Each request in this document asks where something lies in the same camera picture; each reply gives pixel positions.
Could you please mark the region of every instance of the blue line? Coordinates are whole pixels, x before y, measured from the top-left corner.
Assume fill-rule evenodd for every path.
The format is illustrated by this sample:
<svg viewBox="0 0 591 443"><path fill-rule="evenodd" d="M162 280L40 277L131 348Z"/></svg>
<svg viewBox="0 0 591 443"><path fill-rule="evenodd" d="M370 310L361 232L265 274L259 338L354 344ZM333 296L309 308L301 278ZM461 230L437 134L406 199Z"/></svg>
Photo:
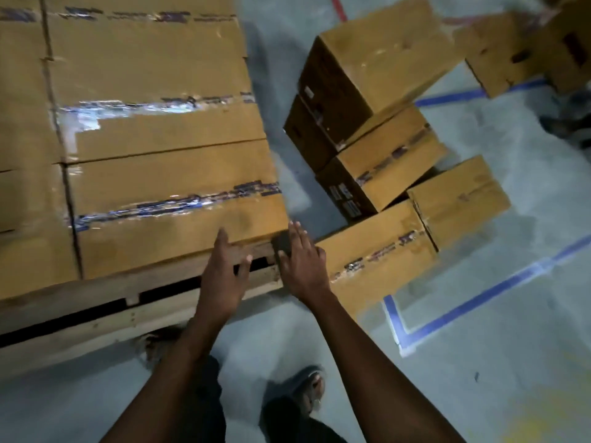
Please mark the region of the blue line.
<svg viewBox="0 0 591 443"><path fill-rule="evenodd" d="M476 297L469 299L451 311L443 314L441 317L429 322L428 324L411 333L407 333L404 329L404 325L400 318L400 314L398 313L398 309L396 308L394 298L391 295L388 295L388 297L384 298L384 304L386 305L386 309L390 316L390 321L392 322L392 327L394 328L396 338L398 339L398 345L403 350L416 345L419 341L425 339L427 336L435 333L462 315L465 315L475 310L479 306L484 305L494 297L498 297L500 294L507 292L508 290L519 286L520 284L527 283L540 275L548 273L558 264L564 262L566 259L572 257L581 250L587 249L590 245L591 234L581 238L571 245L568 245L552 258L543 258L533 264L530 264L528 267L520 270L515 275L507 278L505 281L502 281L490 289L485 290Z"/></svg>
<svg viewBox="0 0 591 443"><path fill-rule="evenodd" d="M524 90L531 90L533 88L538 87L545 87L548 85L548 81L546 79L536 79L533 81L523 82L522 84L517 84L512 86L506 93L511 93L514 91L524 91ZM434 107L434 106L442 106L443 104L451 104L451 103L459 103L459 102L466 102L471 101L473 99L478 98L486 98L487 94L482 88L475 88L473 90L466 90L466 91L459 91L456 93L448 93L438 96L430 96L421 99L417 99L414 105L417 107Z"/></svg>

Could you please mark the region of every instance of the hand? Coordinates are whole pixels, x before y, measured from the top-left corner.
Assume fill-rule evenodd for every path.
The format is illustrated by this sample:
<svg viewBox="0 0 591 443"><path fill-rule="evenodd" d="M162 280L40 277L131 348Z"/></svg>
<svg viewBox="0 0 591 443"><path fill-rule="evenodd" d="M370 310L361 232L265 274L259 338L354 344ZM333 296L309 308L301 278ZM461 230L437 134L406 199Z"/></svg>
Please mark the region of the hand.
<svg viewBox="0 0 591 443"><path fill-rule="evenodd" d="M300 223L289 223L291 257L279 251L281 278L291 293L304 305L310 307L315 300L330 291L329 276L326 272L326 253L315 247L308 232Z"/></svg>
<svg viewBox="0 0 591 443"><path fill-rule="evenodd" d="M247 291L252 255L240 262L238 274L234 275L231 249L226 231L220 229L201 277L201 293L195 315L216 324L224 324L234 315Z"/></svg>

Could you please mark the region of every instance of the brown cardboard box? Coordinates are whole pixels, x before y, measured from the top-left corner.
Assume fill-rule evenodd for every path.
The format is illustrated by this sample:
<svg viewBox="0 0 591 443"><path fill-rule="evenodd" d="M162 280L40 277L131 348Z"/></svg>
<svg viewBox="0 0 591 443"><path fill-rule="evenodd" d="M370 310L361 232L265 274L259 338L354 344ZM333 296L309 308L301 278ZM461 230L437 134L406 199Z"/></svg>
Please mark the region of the brown cardboard box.
<svg viewBox="0 0 591 443"><path fill-rule="evenodd" d="M411 201L320 241L330 286L352 315L431 268L437 252Z"/></svg>
<svg viewBox="0 0 591 443"><path fill-rule="evenodd" d="M559 93L591 80L591 0L575 0L533 36L533 49Z"/></svg>
<svg viewBox="0 0 591 443"><path fill-rule="evenodd" d="M482 155L411 188L408 196L439 250L511 208Z"/></svg>
<svg viewBox="0 0 591 443"><path fill-rule="evenodd" d="M68 177L85 278L209 250L220 226L231 242L287 226L266 140L82 163Z"/></svg>
<svg viewBox="0 0 591 443"><path fill-rule="evenodd" d="M336 148L315 123L299 96L295 96L283 130L315 173L322 170L337 154Z"/></svg>
<svg viewBox="0 0 591 443"><path fill-rule="evenodd" d="M232 0L47 0L47 10L57 59L247 56Z"/></svg>
<svg viewBox="0 0 591 443"><path fill-rule="evenodd" d="M454 32L456 46L491 98L543 73L522 20L516 12L504 12Z"/></svg>
<svg viewBox="0 0 591 443"><path fill-rule="evenodd" d="M318 36L299 93L340 150L461 60L428 0L402 0Z"/></svg>
<svg viewBox="0 0 591 443"><path fill-rule="evenodd" d="M120 68L93 62L53 64L68 162L265 138L241 58L190 62L179 56L174 68L152 54L118 59ZM101 100L117 101L84 103Z"/></svg>
<svg viewBox="0 0 591 443"><path fill-rule="evenodd" d="M60 161L41 58L39 0L0 0L0 170Z"/></svg>
<svg viewBox="0 0 591 443"><path fill-rule="evenodd" d="M349 220L386 208L447 153L409 106L342 151L317 180Z"/></svg>
<svg viewBox="0 0 591 443"><path fill-rule="evenodd" d="M0 299L78 278L62 170L0 173Z"/></svg>

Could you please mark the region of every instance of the red line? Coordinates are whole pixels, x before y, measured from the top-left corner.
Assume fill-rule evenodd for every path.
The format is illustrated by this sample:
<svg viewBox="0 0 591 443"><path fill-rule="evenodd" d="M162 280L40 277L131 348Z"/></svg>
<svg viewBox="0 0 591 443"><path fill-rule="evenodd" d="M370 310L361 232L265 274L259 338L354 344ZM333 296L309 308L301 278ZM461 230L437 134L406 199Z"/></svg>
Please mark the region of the red line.
<svg viewBox="0 0 591 443"><path fill-rule="evenodd" d="M343 3L340 0L330 0L333 2L333 6L335 7L336 15L339 16L340 21L346 22L349 20L347 18L347 14L344 13Z"/></svg>

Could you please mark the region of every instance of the gray floor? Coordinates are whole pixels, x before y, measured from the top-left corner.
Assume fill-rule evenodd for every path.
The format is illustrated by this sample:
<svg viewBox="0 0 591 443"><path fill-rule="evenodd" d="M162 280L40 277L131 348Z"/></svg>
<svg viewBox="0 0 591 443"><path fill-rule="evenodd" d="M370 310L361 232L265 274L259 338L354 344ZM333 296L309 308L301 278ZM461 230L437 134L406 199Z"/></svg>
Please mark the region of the gray floor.
<svg viewBox="0 0 591 443"><path fill-rule="evenodd" d="M352 18L394 0L343 0ZM464 16L536 0L432 0L440 14ZM315 237L344 225L281 126L306 53L336 24L329 0L240 0L249 67L285 200ZM476 87L465 66L432 93ZM398 292L408 329L418 327L589 233L591 167L585 156L540 129L537 113L559 103L540 88L495 100L425 109L451 165L484 154L513 209L443 255L439 268ZM585 250L550 274L454 321L401 357L380 306L364 327L468 441L582 442L591 412L591 308ZM246 302L222 331L215 353L228 442L260 442L258 414L268 381L311 363L328 372L320 418L351 442L363 441L335 363L313 317L295 301ZM98 441L148 377L121 344L0 385L0 441Z"/></svg>

